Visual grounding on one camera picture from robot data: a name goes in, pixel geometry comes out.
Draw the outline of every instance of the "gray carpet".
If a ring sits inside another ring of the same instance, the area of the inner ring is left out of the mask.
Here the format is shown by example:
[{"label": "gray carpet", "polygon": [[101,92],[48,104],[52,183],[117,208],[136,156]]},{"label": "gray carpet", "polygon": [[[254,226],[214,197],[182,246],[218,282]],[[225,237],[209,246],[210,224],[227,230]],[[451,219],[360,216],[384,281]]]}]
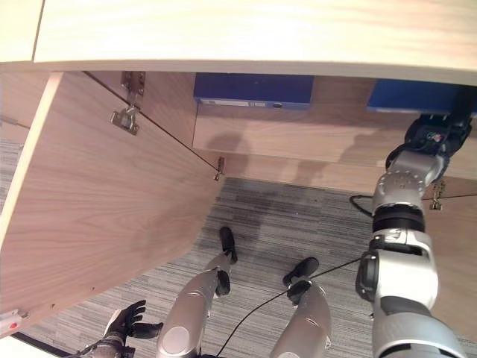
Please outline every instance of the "gray carpet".
[{"label": "gray carpet", "polygon": [[8,189],[21,152],[22,146],[20,144],[8,139],[0,139],[0,213],[7,198]]},{"label": "gray carpet", "polygon": [[[349,193],[228,178],[193,249],[167,265],[110,289],[24,333],[74,352],[98,340],[116,308],[148,301],[145,321],[163,321],[182,287],[218,253],[218,229],[232,228],[238,262],[232,291],[212,308],[203,352],[216,354],[234,326],[251,309],[281,292],[282,276],[307,256],[325,271],[358,258],[367,248],[370,220],[348,203]],[[370,305],[354,291],[357,264],[315,279],[327,292],[332,347],[326,357],[371,357]],[[223,357],[267,357],[293,308],[280,297],[254,313],[237,330]],[[477,348],[461,340],[469,357]],[[155,340],[129,339],[136,358],[155,357]]]}]

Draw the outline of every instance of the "cabinet hinge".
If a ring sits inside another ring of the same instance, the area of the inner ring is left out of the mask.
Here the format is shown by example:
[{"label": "cabinet hinge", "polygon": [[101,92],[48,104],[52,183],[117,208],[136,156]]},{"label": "cabinet hinge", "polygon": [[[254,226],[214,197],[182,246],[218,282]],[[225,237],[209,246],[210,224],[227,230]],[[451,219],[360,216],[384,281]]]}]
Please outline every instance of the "cabinet hinge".
[{"label": "cabinet hinge", "polygon": [[139,126],[136,124],[136,113],[139,112],[140,102],[144,96],[146,72],[123,71],[121,85],[127,90],[127,103],[129,106],[123,110],[113,112],[111,123],[125,131],[137,134]]},{"label": "cabinet hinge", "polygon": [[219,157],[217,160],[217,174],[214,177],[215,181],[218,181],[221,178],[221,175],[224,174],[224,168],[225,168],[225,158]]}]

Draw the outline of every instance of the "wooden shelf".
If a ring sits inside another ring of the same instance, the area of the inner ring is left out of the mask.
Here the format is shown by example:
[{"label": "wooden shelf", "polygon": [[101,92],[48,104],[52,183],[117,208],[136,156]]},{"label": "wooden shelf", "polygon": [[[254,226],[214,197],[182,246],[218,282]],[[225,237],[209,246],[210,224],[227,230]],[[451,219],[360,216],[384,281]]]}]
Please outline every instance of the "wooden shelf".
[{"label": "wooden shelf", "polygon": [[[366,110],[374,80],[316,77],[309,110],[199,105],[193,147],[231,154],[384,168],[416,114]],[[447,174],[477,179],[477,131]]]},{"label": "wooden shelf", "polygon": [[477,84],[476,14],[454,0],[45,0],[34,61]]}]

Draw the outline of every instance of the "wooden cabinet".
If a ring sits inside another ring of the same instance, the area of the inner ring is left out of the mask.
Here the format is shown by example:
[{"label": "wooden cabinet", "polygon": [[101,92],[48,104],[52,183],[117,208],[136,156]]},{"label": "wooden cabinet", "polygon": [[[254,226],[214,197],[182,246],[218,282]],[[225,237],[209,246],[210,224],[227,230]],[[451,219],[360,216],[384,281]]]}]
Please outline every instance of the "wooden cabinet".
[{"label": "wooden cabinet", "polygon": [[215,170],[84,73],[53,73],[0,217],[1,311],[33,324],[188,251]]}]

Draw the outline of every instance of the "blue box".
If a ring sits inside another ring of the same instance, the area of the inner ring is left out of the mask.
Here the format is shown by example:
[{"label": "blue box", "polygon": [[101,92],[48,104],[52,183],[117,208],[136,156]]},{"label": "blue box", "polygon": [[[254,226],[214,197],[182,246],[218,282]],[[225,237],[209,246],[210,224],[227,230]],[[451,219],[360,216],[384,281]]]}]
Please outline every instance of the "blue box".
[{"label": "blue box", "polygon": [[310,107],[314,76],[197,73],[194,98],[201,104],[240,107]]},{"label": "blue box", "polygon": [[367,103],[369,110],[381,112],[449,114],[457,94],[457,84],[378,80]]}]

